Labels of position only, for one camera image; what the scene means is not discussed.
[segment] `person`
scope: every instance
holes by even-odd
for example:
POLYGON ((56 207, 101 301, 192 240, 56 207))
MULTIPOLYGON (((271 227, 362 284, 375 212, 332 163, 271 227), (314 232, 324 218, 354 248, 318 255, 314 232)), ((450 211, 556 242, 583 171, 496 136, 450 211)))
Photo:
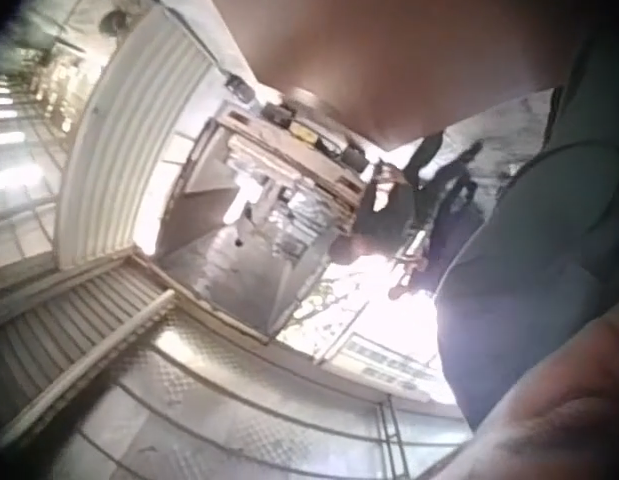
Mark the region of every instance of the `person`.
POLYGON ((427 252, 412 269, 407 285, 396 285, 389 290, 391 300, 418 290, 436 291, 451 262, 484 222, 484 214, 474 202, 476 189, 476 182, 468 172, 456 180, 438 207, 427 252))
POLYGON ((619 479, 619 303, 518 380, 432 478, 619 479))
POLYGON ((585 42, 545 147, 516 173, 436 293, 443 372, 471 428, 618 301, 616 29, 585 42))
POLYGON ((441 167, 434 178, 422 186, 420 170, 436 156, 442 146, 442 138, 442 133, 425 138, 400 174, 395 167, 386 167, 394 186, 386 206, 378 212, 374 211, 376 189, 385 165, 381 162, 374 165, 374 173, 358 208, 352 234, 337 237, 329 248, 333 263, 349 265, 361 256, 374 254, 393 258, 406 241, 409 231, 425 227, 448 182, 465 172, 467 165, 482 149, 482 142, 475 142, 452 162, 441 167))

